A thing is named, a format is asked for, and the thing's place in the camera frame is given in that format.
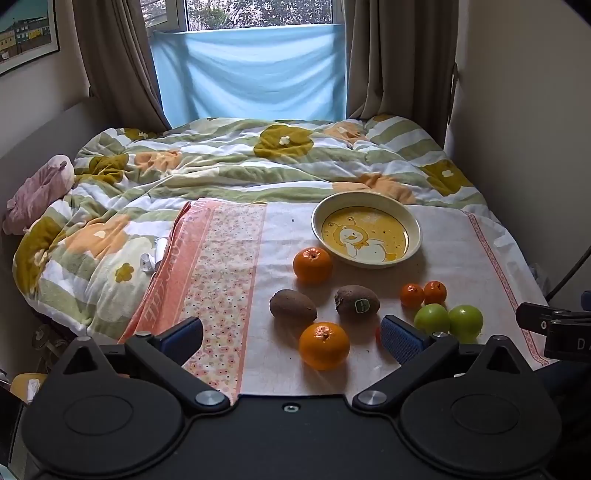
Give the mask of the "grey bed headboard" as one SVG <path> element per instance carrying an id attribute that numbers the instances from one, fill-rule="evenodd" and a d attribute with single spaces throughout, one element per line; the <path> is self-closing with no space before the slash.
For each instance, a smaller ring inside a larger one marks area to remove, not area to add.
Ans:
<path id="1" fill-rule="evenodd" d="M 111 126 L 101 102 L 87 98 L 48 121 L 1 157 L 1 206 L 23 182 L 56 154 L 71 159 Z"/>

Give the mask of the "kiwi with green sticker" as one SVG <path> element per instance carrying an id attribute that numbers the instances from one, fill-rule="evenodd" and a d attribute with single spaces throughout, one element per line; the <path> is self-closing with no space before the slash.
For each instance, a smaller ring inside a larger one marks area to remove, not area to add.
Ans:
<path id="1" fill-rule="evenodd" d="M 346 321 L 367 320 L 378 313 L 381 303 L 377 294 L 360 285 L 346 285 L 334 296 L 335 311 Z"/>

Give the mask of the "floral striped duvet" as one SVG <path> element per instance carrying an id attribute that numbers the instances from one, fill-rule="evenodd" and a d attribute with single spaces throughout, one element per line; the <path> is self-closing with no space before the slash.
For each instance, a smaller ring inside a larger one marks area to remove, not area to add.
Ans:
<path id="1" fill-rule="evenodd" d="M 190 201 L 317 203 L 356 185 L 407 204 L 489 211 L 423 128 L 384 114 L 207 118 L 162 134 L 110 128 L 77 153 L 73 169 L 73 186 L 26 231 L 12 273 L 34 310 L 106 343 L 122 336 L 145 294 L 141 257 Z"/>

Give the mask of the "left brown curtain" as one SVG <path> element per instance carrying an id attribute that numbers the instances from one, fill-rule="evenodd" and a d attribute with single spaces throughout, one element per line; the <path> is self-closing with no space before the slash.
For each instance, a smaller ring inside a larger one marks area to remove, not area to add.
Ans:
<path id="1" fill-rule="evenodd" d="M 74 1 L 78 45 L 89 91 L 119 127 L 161 133 L 166 119 L 137 1 Z"/>

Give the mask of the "plain brown kiwi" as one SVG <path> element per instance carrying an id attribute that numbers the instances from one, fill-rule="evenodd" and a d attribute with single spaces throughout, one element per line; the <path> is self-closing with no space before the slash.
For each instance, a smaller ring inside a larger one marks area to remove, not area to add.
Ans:
<path id="1" fill-rule="evenodd" d="M 308 296 L 291 289 L 277 291 L 270 299 L 270 313 L 279 320 L 312 323 L 318 317 L 317 307 Z"/>

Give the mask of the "large orange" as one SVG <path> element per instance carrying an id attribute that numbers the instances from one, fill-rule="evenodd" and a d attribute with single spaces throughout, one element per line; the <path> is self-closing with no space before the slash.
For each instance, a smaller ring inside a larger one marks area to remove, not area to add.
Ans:
<path id="1" fill-rule="evenodd" d="M 341 326 L 318 322 L 304 329 L 298 339 L 298 353 L 305 364 L 317 371 L 338 368 L 349 356 L 351 342 Z"/>
<path id="2" fill-rule="evenodd" d="M 293 269 L 298 282 L 322 284 L 332 277 L 332 257 L 321 247 L 304 248 L 294 256 Z"/>

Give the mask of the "brown curtain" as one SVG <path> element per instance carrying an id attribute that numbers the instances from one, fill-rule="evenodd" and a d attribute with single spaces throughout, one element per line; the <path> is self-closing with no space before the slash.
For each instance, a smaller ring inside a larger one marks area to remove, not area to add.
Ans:
<path id="1" fill-rule="evenodd" d="M 74 1 L 78 45 L 89 91 L 119 127 L 161 133 L 166 119 L 137 1 Z"/>
<path id="2" fill-rule="evenodd" d="M 446 122 L 457 1 L 345 1 L 348 116 L 400 115 L 426 130 Z"/>

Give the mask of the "pink floral table cloth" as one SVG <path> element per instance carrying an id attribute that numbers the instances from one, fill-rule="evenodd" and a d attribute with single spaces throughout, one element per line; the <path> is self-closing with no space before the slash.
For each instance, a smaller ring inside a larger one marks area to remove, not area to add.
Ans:
<path id="1" fill-rule="evenodd" d="M 422 246 L 407 261 L 363 269 L 322 263 L 327 279 L 311 285 L 294 258 L 317 246 L 310 204 L 185 205 L 160 265 L 127 327 L 160 334 L 197 317 L 204 339 L 185 363 L 191 374 L 228 397 L 240 394 L 353 396 L 397 368 L 380 344 L 382 317 L 406 321 L 407 284 L 441 282 L 446 305 L 483 315 L 478 341 L 509 337 L 534 368 L 546 365 L 542 339 L 515 319 L 524 302 L 543 296 L 510 233 L 473 213 L 415 206 Z"/>

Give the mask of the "cream duck print bowl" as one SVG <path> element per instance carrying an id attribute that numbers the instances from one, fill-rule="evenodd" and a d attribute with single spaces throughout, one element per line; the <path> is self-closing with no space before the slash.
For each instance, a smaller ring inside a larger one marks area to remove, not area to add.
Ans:
<path id="1" fill-rule="evenodd" d="M 422 229 L 411 210 L 369 191 L 335 193 L 315 206 L 311 230 L 325 250 L 346 263 L 389 268 L 412 258 Z"/>

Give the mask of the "window frame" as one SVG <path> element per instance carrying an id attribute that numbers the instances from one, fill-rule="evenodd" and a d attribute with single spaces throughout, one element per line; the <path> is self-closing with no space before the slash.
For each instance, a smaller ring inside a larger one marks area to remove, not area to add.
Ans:
<path id="1" fill-rule="evenodd" d="M 337 0 L 140 0 L 149 31 L 204 31 L 341 24 Z"/>

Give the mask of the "light blue window sheet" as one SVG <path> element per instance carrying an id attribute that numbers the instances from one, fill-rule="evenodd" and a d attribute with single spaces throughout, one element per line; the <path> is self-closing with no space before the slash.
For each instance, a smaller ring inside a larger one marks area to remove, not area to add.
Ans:
<path id="1" fill-rule="evenodd" d="M 173 127 L 207 117 L 346 117 L 341 24 L 154 32 L 150 47 Z"/>

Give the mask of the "pink plush toy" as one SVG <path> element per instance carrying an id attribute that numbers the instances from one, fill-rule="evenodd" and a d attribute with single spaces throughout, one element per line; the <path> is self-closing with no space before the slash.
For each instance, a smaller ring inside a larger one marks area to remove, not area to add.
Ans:
<path id="1" fill-rule="evenodd" d="M 75 172 L 69 157 L 51 157 L 7 201 L 3 232 L 23 235 L 54 201 L 71 190 L 74 181 Z"/>

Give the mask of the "right brown curtain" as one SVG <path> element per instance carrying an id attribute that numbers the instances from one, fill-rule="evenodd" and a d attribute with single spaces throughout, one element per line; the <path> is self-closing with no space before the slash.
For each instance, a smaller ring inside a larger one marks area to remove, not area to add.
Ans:
<path id="1" fill-rule="evenodd" d="M 400 115 L 426 130 L 446 122 L 457 1 L 345 1 L 348 116 Z"/>

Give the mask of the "green apple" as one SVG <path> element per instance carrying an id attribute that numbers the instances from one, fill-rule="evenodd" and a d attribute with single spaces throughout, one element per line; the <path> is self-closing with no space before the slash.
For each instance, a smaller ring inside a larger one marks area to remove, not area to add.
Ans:
<path id="1" fill-rule="evenodd" d="M 437 332 L 448 333 L 450 325 L 448 311 L 437 303 L 423 306 L 414 318 L 414 326 L 427 335 Z"/>
<path id="2" fill-rule="evenodd" d="M 482 312 L 472 305 L 459 305 L 448 312 L 449 332 L 461 343 L 473 344 L 478 342 L 483 325 Z"/>

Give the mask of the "framed houses picture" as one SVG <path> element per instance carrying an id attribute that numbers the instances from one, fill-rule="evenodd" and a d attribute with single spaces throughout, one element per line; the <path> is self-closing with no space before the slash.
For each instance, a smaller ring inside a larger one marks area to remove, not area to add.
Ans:
<path id="1" fill-rule="evenodd" d="M 0 6 L 1 75 L 60 51 L 54 1 L 1 0 Z"/>

